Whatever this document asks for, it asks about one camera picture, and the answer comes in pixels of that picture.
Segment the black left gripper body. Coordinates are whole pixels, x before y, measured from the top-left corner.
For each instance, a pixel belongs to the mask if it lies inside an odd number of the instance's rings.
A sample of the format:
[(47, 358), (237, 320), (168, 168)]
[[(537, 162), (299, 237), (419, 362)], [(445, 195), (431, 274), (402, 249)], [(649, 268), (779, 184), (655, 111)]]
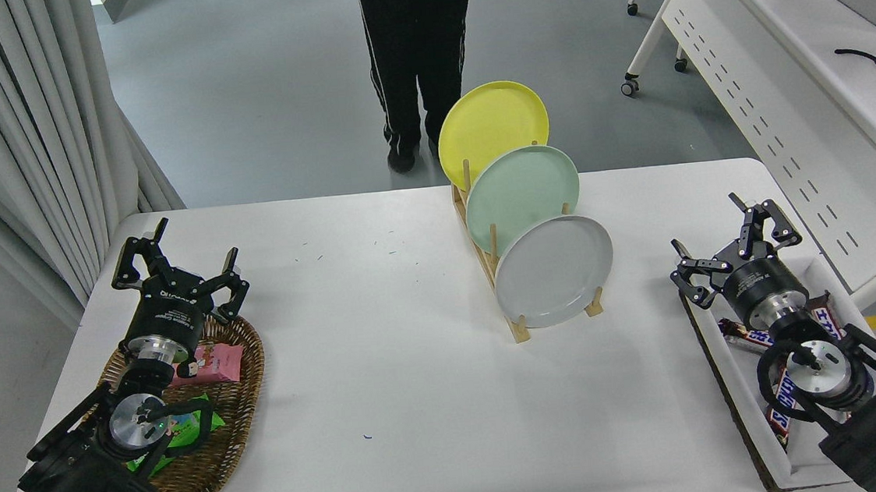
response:
[(138, 281), (138, 309), (126, 331), (130, 350), (138, 351), (142, 338), (159, 337), (193, 351), (204, 332), (205, 317), (213, 309), (212, 296), (206, 296), (200, 286), (201, 276), (175, 270), (174, 281), (163, 281), (158, 274)]

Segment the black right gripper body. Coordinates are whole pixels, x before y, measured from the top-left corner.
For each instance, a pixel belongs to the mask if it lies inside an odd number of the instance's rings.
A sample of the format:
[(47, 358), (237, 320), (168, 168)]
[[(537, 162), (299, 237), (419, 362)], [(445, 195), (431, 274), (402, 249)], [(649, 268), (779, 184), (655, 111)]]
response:
[(756, 257), (722, 276), (722, 296), (747, 327), (769, 327), (804, 310), (805, 286), (775, 257)]

